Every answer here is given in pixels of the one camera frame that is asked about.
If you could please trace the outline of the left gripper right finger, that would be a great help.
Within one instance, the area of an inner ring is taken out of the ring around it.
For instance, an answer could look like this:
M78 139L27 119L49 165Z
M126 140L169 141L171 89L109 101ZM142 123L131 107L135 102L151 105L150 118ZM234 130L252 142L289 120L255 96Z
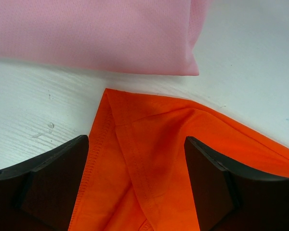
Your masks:
M202 231L289 231L289 178L215 151L194 137L184 142Z

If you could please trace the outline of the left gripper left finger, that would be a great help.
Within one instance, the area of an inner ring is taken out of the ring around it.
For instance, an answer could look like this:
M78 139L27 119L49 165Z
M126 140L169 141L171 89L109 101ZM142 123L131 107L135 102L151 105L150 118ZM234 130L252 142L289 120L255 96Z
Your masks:
M68 230L88 149L80 135L0 169L0 231Z

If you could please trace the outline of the orange t shirt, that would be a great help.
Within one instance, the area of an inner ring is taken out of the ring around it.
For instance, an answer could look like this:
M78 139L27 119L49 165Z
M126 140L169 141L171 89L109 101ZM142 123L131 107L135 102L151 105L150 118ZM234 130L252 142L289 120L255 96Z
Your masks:
M289 177L289 149L193 101L106 89L71 231L197 231L184 141Z

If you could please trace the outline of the pink folded t shirt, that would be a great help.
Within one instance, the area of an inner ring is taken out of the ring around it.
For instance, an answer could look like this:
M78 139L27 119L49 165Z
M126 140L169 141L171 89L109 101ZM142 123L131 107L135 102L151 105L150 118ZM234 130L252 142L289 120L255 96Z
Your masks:
M0 0L0 57L196 76L208 0Z

